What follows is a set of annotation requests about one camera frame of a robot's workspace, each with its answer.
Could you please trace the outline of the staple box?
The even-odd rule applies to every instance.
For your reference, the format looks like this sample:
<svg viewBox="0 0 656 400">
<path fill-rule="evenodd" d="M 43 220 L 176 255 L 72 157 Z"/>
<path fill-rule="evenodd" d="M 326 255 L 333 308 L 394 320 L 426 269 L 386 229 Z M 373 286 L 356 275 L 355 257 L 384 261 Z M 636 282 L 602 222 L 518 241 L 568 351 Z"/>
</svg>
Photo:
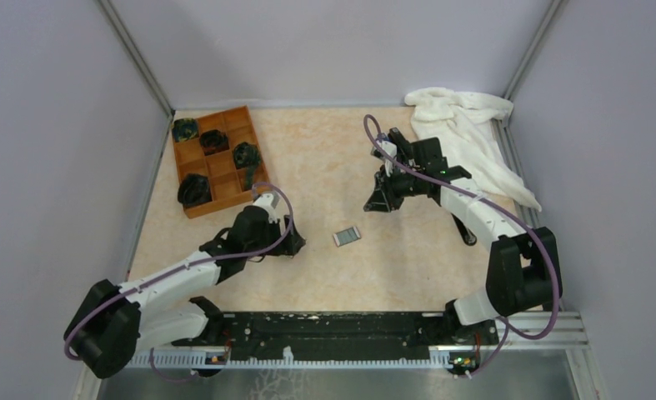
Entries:
<svg viewBox="0 0 656 400">
<path fill-rule="evenodd" d="M 361 238 L 362 235 L 356 226 L 345 228 L 333 234 L 333 241 L 338 248 L 357 242 Z"/>
</svg>

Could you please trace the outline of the black stapler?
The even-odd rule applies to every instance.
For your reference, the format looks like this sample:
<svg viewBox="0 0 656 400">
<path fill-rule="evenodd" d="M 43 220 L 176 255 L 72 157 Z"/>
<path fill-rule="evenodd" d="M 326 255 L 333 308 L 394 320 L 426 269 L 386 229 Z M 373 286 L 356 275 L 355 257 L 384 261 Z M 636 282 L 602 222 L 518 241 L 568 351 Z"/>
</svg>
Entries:
<svg viewBox="0 0 656 400">
<path fill-rule="evenodd" d="M 462 238 L 463 242 L 467 246 L 474 246 L 477 244 L 477 237 L 464 225 L 463 221 L 456 217 L 454 214 L 452 215 L 454 223 L 456 228 L 458 229 L 458 233 L 460 237 Z"/>
<path fill-rule="evenodd" d="M 397 148 L 408 148 L 411 145 L 410 141 L 396 127 L 389 129 L 388 138 Z"/>
</svg>

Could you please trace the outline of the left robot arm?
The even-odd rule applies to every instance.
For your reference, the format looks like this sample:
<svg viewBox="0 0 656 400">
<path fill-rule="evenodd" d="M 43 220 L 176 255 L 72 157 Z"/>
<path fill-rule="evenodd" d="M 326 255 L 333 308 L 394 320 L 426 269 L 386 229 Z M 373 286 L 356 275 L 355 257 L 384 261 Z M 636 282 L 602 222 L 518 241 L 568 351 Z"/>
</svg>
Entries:
<svg viewBox="0 0 656 400">
<path fill-rule="evenodd" d="M 120 372 L 137 352 L 176 341 L 217 343 L 224 323 L 194 293 L 240 273 L 252 258 L 293 257 L 305 246 L 293 216 L 246 206 L 182 261 L 135 281 L 93 284 L 63 334 L 67 358 L 98 378 Z"/>
</svg>

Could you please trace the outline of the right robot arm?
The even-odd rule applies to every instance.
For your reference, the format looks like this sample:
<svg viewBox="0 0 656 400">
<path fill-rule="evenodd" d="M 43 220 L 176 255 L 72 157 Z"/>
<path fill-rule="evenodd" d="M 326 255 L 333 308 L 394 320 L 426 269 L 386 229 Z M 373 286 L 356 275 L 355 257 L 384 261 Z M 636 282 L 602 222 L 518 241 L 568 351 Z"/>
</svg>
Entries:
<svg viewBox="0 0 656 400">
<path fill-rule="evenodd" d="M 486 321 L 537 306 L 558 307 L 563 284 L 549 229 L 533 229 L 490 202 L 465 168 L 448 165 L 435 137 L 409 142 L 399 131 L 380 134 L 372 155 L 383 165 L 365 211 L 390 213 L 405 198 L 426 196 L 453 217 L 467 245 L 489 250 L 484 285 L 445 306 L 440 331 L 448 340 L 465 343 Z"/>
</svg>

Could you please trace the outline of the orange wooden divided tray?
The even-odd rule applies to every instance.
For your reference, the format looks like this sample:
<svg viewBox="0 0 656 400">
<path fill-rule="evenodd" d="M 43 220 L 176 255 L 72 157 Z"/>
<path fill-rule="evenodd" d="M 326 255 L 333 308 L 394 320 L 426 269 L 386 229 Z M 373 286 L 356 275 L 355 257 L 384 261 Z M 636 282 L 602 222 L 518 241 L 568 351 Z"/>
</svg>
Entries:
<svg viewBox="0 0 656 400">
<path fill-rule="evenodd" d="M 189 173 L 207 176 L 210 182 L 212 201 L 197 207 L 185 208 L 188 218 L 198 218 L 209 213 L 247 203 L 252 200 L 252 185 L 270 180 L 265 157 L 259 145 L 253 120 L 246 106 L 230 108 L 195 118 L 199 123 L 199 136 L 212 129 L 218 129 L 228 137 L 229 149 L 205 156 L 199 143 L 199 136 L 186 142 L 174 142 L 173 153 L 178 172 L 178 187 Z M 261 164 L 256 168 L 236 169 L 233 162 L 233 149 L 241 142 L 256 144 L 261 154 Z"/>
</svg>

